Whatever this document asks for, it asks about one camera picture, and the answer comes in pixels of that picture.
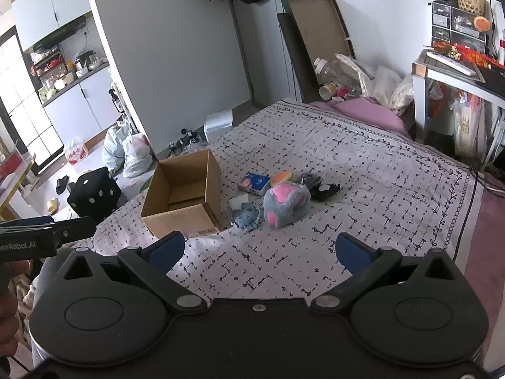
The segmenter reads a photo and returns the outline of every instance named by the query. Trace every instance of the blue package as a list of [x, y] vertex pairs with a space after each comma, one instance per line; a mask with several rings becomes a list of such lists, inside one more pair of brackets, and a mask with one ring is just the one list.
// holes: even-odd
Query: blue package
[[244, 192], [263, 196], [270, 184], [270, 177], [248, 172], [238, 183], [238, 189]]

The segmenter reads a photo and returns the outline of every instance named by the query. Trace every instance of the blue gripper pad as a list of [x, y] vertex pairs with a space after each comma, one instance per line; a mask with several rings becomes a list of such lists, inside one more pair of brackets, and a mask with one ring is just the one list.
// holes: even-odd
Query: blue gripper pad
[[142, 249], [140, 255], [152, 267], [167, 274], [184, 255], [184, 245], [184, 235], [179, 231], [173, 231]]
[[370, 248], [346, 232], [341, 233], [337, 237], [335, 254], [339, 262], [352, 275], [367, 268], [379, 256], [377, 250]]

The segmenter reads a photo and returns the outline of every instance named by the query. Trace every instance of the gray door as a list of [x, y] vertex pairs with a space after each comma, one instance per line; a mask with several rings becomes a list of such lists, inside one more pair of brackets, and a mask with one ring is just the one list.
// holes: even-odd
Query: gray door
[[277, 21], [281, 0], [244, 4], [234, 0], [237, 31], [252, 89], [253, 104], [264, 108], [286, 97], [301, 100], [300, 89]]

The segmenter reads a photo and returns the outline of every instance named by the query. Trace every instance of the black polka dot cube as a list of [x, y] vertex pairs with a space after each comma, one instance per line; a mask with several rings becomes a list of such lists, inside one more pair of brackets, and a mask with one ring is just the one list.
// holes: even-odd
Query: black polka dot cube
[[90, 216], [97, 224], [117, 208], [121, 190], [106, 167], [79, 177], [67, 202], [80, 217]]

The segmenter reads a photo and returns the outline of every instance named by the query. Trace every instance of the kitchen counter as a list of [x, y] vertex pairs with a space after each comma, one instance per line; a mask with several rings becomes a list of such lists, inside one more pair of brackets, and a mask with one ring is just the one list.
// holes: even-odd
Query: kitchen counter
[[100, 70], [102, 70], [102, 69], [104, 69], [104, 68], [106, 68], [108, 66], [109, 66], [109, 63], [103, 63], [102, 65], [100, 65], [99, 67], [97, 67], [94, 70], [90, 71], [89, 73], [84, 74], [81, 78], [78, 78], [78, 79], [72, 81], [63, 90], [58, 91], [54, 96], [52, 96], [44, 104], [42, 104], [42, 108], [44, 108], [45, 106], [47, 106], [48, 104], [50, 104], [53, 100], [55, 100], [60, 95], [62, 95], [65, 92], [67, 92], [68, 90], [70, 90], [72, 87], [75, 87], [77, 84], [79, 84], [80, 82], [84, 81], [86, 78], [91, 77], [93, 74], [96, 74], [98, 71], [100, 71]]

